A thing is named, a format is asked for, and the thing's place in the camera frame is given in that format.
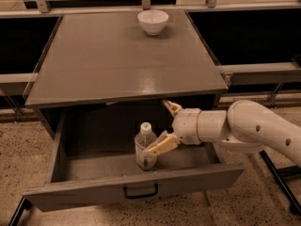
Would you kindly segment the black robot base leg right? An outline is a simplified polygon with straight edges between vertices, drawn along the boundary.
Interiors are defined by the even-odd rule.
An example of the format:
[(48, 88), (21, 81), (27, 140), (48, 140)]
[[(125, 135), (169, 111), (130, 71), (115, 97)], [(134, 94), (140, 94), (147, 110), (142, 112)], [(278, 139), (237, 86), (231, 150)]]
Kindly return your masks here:
[(298, 166), (289, 166), (278, 169), (266, 151), (261, 151), (260, 156), (267, 168), (272, 173), (274, 179), (286, 196), (287, 200), (289, 201), (290, 212), (294, 215), (301, 216), (301, 203), (294, 196), (293, 192), (286, 183), (286, 180), (289, 178), (293, 178), (294, 176), (299, 177), (301, 175), (301, 169)]

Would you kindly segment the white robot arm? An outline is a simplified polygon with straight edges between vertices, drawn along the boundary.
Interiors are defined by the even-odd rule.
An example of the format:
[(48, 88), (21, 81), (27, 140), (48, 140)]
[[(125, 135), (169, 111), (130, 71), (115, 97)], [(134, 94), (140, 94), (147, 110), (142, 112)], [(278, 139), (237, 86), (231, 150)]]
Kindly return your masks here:
[(181, 143), (210, 142), (240, 153), (258, 153), (270, 147), (301, 167), (301, 127), (263, 105), (240, 100), (227, 110), (205, 111), (183, 108), (167, 100), (163, 104), (173, 116), (173, 132), (163, 132), (144, 149), (145, 156), (156, 157)]

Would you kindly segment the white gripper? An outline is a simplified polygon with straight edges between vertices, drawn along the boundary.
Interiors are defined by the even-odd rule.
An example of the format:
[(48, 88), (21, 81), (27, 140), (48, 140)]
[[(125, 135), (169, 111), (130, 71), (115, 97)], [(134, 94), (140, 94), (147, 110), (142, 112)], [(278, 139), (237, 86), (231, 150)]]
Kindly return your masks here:
[(175, 134), (162, 133), (143, 150), (144, 156), (157, 157), (176, 149), (180, 143), (185, 145), (199, 145), (201, 143), (198, 137), (198, 116), (201, 110), (199, 108), (182, 109), (181, 105), (169, 100), (163, 100), (162, 103), (174, 117), (172, 128)]

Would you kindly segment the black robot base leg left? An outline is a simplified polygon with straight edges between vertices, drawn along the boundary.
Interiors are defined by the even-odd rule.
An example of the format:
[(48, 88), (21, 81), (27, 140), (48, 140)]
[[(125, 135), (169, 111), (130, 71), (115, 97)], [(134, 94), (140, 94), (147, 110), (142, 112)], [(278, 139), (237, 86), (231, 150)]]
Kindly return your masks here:
[(11, 217), (8, 226), (17, 226), (24, 210), (28, 211), (32, 208), (32, 206), (33, 204), (28, 199), (22, 197), (17, 208), (14, 211), (14, 214)]

